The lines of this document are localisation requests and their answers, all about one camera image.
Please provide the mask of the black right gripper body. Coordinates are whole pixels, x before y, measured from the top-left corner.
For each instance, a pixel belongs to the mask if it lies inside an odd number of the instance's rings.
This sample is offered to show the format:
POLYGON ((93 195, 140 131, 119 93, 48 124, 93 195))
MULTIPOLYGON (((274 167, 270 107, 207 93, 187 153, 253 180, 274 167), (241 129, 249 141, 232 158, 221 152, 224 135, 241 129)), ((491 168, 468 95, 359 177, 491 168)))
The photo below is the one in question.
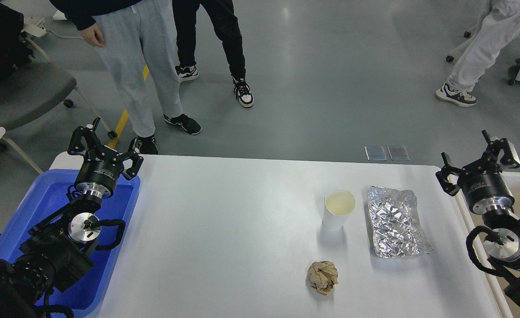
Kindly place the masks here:
POLYGON ((510 209, 515 199, 502 177, 501 167, 466 169, 459 172, 458 187, 462 189, 469 212, 484 215, 488 211, 510 209))

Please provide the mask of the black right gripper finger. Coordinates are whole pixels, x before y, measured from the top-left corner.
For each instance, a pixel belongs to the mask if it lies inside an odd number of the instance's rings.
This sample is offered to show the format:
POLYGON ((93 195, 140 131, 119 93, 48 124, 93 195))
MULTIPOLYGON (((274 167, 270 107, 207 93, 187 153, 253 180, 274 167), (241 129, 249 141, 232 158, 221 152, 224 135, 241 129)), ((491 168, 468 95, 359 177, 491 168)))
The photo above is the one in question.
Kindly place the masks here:
POLYGON ((452 183, 449 180, 449 177, 450 175, 459 177, 463 174, 463 169, 452 166, 451 159, 446 152, 442 152, 441 157, 444 166, 435 173, 435 177, 438 180, 438 183, 441 185, 443 191, 451 197, 455 197, 455 195, 460 190, 460 186, 455 183, 452 183))
POLYGON ((484 129, 482 135, 487 147, 482 153, 482 171, 499 172, 504 169, 517 169, 520 167, 520 158, 516 147, 506 138, 492 138, 484 129))

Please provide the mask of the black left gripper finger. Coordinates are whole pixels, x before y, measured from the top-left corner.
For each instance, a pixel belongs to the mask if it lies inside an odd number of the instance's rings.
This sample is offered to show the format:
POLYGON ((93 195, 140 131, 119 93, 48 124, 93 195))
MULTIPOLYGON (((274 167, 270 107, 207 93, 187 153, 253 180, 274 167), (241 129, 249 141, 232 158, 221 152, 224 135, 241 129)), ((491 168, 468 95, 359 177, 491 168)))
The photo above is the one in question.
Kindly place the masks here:
POLYGON ((86 127, 78 126, 74 129, 68 146, 69 155, 88 156, 93 151, 96 155, 100 155, 103 152, 103 145, 96 134, 100 120, 100 117, 96 117, 86 127))
POLYGON ((133 138, 127 151, 117 155, 117 167, 119 167, 119 172, 121 175, 127 180, 131 180, 136 177, 141 168, 144 160, 139 151, 141 145, 142 142, 139 140, 139 138, 133 138), (124 162, 129 160, 132 164, 130 167, 125 168, 124 162))

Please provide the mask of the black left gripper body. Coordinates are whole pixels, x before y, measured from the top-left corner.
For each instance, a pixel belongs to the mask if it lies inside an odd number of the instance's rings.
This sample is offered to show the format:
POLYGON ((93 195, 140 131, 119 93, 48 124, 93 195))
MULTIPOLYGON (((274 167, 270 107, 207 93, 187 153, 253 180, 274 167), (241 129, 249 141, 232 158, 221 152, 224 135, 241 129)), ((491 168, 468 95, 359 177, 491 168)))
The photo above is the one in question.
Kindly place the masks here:
POLYGON ((88 150, 75 180, 74 187, 83 194, 92 194, 101 199, 112 197, 124 165, 113 161, 119 152, 113 149, 88 150))

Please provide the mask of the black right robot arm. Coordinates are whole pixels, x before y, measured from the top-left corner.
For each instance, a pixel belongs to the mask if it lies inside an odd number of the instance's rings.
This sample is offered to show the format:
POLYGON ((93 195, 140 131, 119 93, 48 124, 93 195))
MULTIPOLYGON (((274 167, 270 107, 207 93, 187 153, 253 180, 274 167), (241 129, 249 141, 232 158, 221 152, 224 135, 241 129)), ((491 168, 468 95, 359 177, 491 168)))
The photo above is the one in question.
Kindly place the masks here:
POLYGON ((435 175, 445 193, 462 191, 468 210, 482 216, 483 224, 466 237, 468 257, 480 271, 504 278, 504 294, 520 308, 520 219, 502 177, 504 167, 520 167, 520 158, 508 139, 492 138, 486 130, 482 135, 487 147, 479 159, 458 168, 443 152, 444 166, 435 175))

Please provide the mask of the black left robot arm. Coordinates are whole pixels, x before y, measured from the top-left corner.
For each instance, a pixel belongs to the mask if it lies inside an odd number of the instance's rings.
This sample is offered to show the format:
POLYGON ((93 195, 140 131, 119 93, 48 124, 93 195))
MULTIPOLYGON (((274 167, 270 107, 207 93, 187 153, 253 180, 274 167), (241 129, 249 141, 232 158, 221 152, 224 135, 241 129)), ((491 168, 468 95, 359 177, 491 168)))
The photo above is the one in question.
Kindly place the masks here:
POLYGON ((0 318, 49 318, 52 313, 72 318, 69 307, 49 304, 51 294, 66 291, 89 272, 92 252, 111 251, 121 243, 125 220, 99 219, 96 213, 121 176, 137 176, 143 141, 136 137, 119 153, 100 142, 98 124, 97 117, 72 133, 68 154, 81 156, 83 163, 68 203, 29 229, 16 261, 0 258, 0 318))

